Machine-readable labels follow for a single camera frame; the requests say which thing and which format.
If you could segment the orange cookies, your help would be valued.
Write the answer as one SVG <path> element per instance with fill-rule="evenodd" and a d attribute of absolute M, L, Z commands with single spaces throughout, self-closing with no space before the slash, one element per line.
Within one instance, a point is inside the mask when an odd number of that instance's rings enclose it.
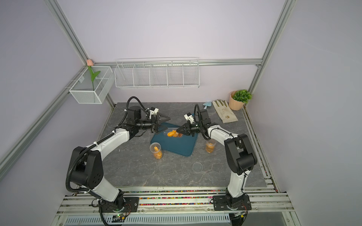
<path fill-rule="evenodd" d="M 183 134 L 177 132 L 176 130 L 172 130 L 170 132 L 167 132 L 168 137 L 182 137 Z"/>

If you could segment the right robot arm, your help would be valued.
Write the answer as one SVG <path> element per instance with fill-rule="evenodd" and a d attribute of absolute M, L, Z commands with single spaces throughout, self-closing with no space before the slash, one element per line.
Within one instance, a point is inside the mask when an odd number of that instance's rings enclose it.
<path fill-rule="evenodd" d="M 201 134 L 205 140 L 214 139 L 225 148 L 227 164 L 232 171 L 231 179 L 223 199 L 213 198 L 212 203 L 225 205 L 232 210 L 241 205 L 247 207 L 249 199 L 244 189 L 250 172 L 257 164 L 248 135 L 232 133 L 212 123 L 207 110 L 201 110 L 198 104 L 194 106 L 194 113 L 187 113 L 184 118 L 186 123 L 176 130 L 178 133 L 185 136 Z"/>

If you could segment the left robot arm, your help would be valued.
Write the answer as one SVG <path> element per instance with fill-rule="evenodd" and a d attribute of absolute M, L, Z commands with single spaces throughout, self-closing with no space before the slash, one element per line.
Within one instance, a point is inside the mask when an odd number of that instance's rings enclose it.
<path fill-rule="evenodd" d="M 126 103 L 125 114 L 120 123 L 110 134 L 87 147 L 77 147 L 73 150 L 67 170 L 65 187 L 71 193 L 85 192 L 98 201 L 99 208 L 121 212 L 127 205 L 123 191 L 113 186 L 104 176 L 103 160 L 116 148 L 134 137 L 140 137 L 139 132 L 151 131 L 160 133 L 166 128 L 162 123 L 170 117 L 159 112 L 157 108 L 146 108 L 135 96 L 138 105 Z"/>

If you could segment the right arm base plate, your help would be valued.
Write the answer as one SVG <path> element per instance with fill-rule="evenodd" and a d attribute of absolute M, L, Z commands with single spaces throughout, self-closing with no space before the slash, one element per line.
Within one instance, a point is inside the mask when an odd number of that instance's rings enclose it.
<path fill-rule="evenodd" d="M 210 200 L 215 211 L 249 211 L 252 209 L 248 196 L 233 198 L 228 195 L 215 195 Z"/>

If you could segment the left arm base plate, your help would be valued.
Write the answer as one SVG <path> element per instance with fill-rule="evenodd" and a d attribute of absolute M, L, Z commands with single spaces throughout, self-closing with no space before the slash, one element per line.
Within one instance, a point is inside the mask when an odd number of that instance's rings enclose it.
<path fill-rule="evenodd" d="M 139 197 L 122 197 L 114 202 L 101 201 L 101 211 L 103 213 L 136 212 L 139 206 Z"/>

